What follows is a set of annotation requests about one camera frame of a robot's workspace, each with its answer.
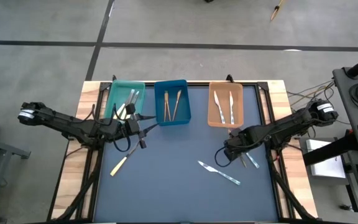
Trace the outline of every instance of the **black floor line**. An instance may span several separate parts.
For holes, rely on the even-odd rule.
[[[98,40],[96,42],[96,46],[93,50],[92,58],[89,63],[88,71],[86,72],[85,81],[91,81],[93,77],[94,68],[96,67],[96,62],[98,61],[100,47],[104,39],[104,35],[106,34],[107,24],[110,19],[112,5],[114,4],[114,0],[109,0],[106,8],[106,12],[104,12],[102,26],[100,27]]]
[[[0,45],[93,47],[96,42],[0,40]]]
[[[301,51],[321,51],[321,52],[358,52],[358,47],[239,45],[239,44],[171,44],[171,43],[103,42],[101,44],[101,47],[138,48],[138,49],[301,50]]]

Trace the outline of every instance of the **robotic arm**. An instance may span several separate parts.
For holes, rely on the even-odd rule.
[[[138,121],[154,117],[134,114],[135,106],[132,103],[126,106],[126,110],[127,114],[131,114],[131,118],[122,120],[122,123],[112,118],[100,121],[88,120],[89,116],[93,114],[93,108],[87,118],[82,120],[56,112],[43,103],[23,103],[17,118],[20,123],[25,125],[44,125],[60,131],[65,138],[72,136],[83,146],[103,146],[104,142],[115,142],[115,140],[137,134],[141,148],[145,148],[146,144],[143,138],[154,126],[141,131]]]
[[[337,117],[338,113],[330,102],[311,101],[306,108],[268,125],[251,126],[242,131],[233,130],[231,138],[224,142],[224,154],[229,161],[233,161],[241,153],[259,147],[262,143],[269,144],[271,149],[282,149],[292,136],[306,134],[312,126],[333,124]]]

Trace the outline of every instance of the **blue tray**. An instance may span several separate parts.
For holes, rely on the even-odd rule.
[[[244,127],[260,124],[255,88],[244,87]],[[262,145],[249,153],[259,163],[256,169],[245,158],[247,168],[236,159],[220,168],[214,154],[228,138],[227,129],[207,124],[208,87],[188,87],[191,121],[186,125],[157,126],[114,177],[114,166],[126,155],[113,144],[103,154],[95,222],[244,222],[277,221],[272,181]],[[155,114],[153,88],[146,88],[144,115]],[[141,128],[156,120],[140,122]],[[137,141],[133,136],[132,143]],[[126,140],[117,142],[126,147]],[[227,162],[223,153],[218,160]],[[202,161],[241,182],[233,184],[201,167]]]
[[[173,115],[175,112],[175,105],[177,103],[177,93],[181,90],[180,98],[178,101],[178,109],[173,120]],[[169,121],[168,114],[166,120],[164,121],[164,106],[165,106],[165,91],[168,91],[169,95],[169,107],[172,120]],[[159,125],[168,126],[168,125],[178,125],[178,124],[187,124],[191,119],[189,96],[187,91],[187,82],[186,80],[172,80],[164,82],[156,82],[154,84],[154,94],[155,94],[155,115]]]

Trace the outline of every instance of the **black metal frame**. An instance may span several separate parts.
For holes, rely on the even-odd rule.
[[[269,88],[268,88],[268,84],[267,82],[239,82],[240,84],[242,84],[242,86],[252,86],[255,89],[255,95],[257,97],[257,106],[258,106],[258,111],[259,111],[259,116],[260,116],[260,122],[261,124],[266,124],[266,120],[265,120],[265,111],[262,105],[262,99],[261,99],[261,95],[260,95],[260,90],[264,91],[265,97],[266,97],[266,102],[267,102],[267,110],[269,113],[269,118],[271,120],[271,122],[274,122],[275,118],[274,118],[274,114],[273,114],[273,108],[272,108],[272,102],[270,99],[270,93],[269,93]],[[154,82],[145,82],[145,85],[147,87],[150,86],[154,86]],[[100,112],[100,108],[101,108],[101,103],[103,100],[103,96],[104,93],[106,92],[106,90],[109,90],[111,86],[111,82],[101,82],[100,86],[99,86],[99,95],[98,95],[98,100],[96,102],[96,115],[97,117],[95,119],[99,118],[99,112]],[[209,82],[207,81],[200,81],[200,82],[188,82],[188,86],[205,86],[208,87],[209,86]],[[86,157],[86,161],[85,161],[85,168],[84,168],[84,173],[83,173],[83,180],[81,183],[81,188],[83,188],[86,184],[86,181],[88,180],[88,176],[90,173],[90,169],[91,169],[91,160],[92,160],[92,155],[93,152],[95,150],[98,150],[98,157],[96,159],[96,164],[95,164],[95,169],[98,169],[97,171],[97,176],[95,177],[92,185],[92,192],[91,192],[91,199],[90,199],[90,203],[89,203],[89,210],[88,210],[88,215],[86,218],[82,217],[82,210],[83,210],[83,199],[81,199],[79,206],[76,210],[76,215],[75,215],[75,221],[76,222],[91,222],[93,219],[93,215],[94,215],[94,208],[95,208],[95,204],[96,204],[96,194],[97,194],[97,189],[98,189],[98,183],[99,183],[99,173],[100,173],[100,164],[103,158],[103,147],[99,148],[99,149],[89,149],[88,153],[87,153],[87,157]],[[266,153],[271,155],[271,150],[266,147]],[[280,159],[279,161],[279,166],[280,166],[280,175],[283,178],[283,181],[285,182],[285,184],[288,185],[288,179],[287,179],[287,173],[285,170],[285,165],[282,159]],[[55,205],[55,201],[56,201],[56,196],[57,196],[57,192],[58,192],[58,187],[60,185],[60,178],[62,176],[62,172],[63,172],[63,166],[65,163],[65,158],[63,159],[62,162],[62,168],[60,169],[60,174],[59,174],[59,179],[57,182],[57,185],[55,187],[55,193],[53,195],[53,199],[51,202],[51,206],[50,206],[50,210],[48,213],[48,217],[47,217],[47,221],[50,222],[51,221],[51,217],[52,217],[52,212],[53,212],[53,208]],[[278,186],[276,181],[273,178],[273,167],[271,166],[271,164],[268,162],[268,166],[269,166],[269,171],[270,171],[270,178],[271,178],[271,183],[272,183],[272,189],[273,189],[273,197],[275,200],[275,206],[276,206],[276,211],[277,211],[277,217],[279,220],[283,219],[283,210],[282,210],[282,206],[280,203],[280,196],[278,193]],[[293,207],[289,201],[289,199],[287,199],[287,209],[290,215],[290,218],[294,218],[294,213],[293,213]]]

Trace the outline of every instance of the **concrete floor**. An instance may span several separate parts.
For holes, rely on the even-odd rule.
[[[104,41],[358,47],[358,1],[287,1],[269,23],[277,3],[116,0]],[[0,0],[0,40],[96,42],[107,4]],[[12,160],[9,184],[0,190],[0,215],[8,223],[46,219],[67,144],[51,129],[19,124],[19,108],[24,101],[42,101],[75,114],[93,50],[0,45],[0,141],[32,151],[28,161]],[[296,92],[356,62],[358,52],[102,48],[93,80],[110,80],[113,74],[128,80],[211,80],[230,73],[237,80],[282,79]],[[338,93],[332,103],[347,122]],[[346,128],[341,123],[316,128],[317,136],[341,137]],[[344,186],[312,183],[312,191],[321,218],[358,223],[358,213],[337,208],[349,203]]]

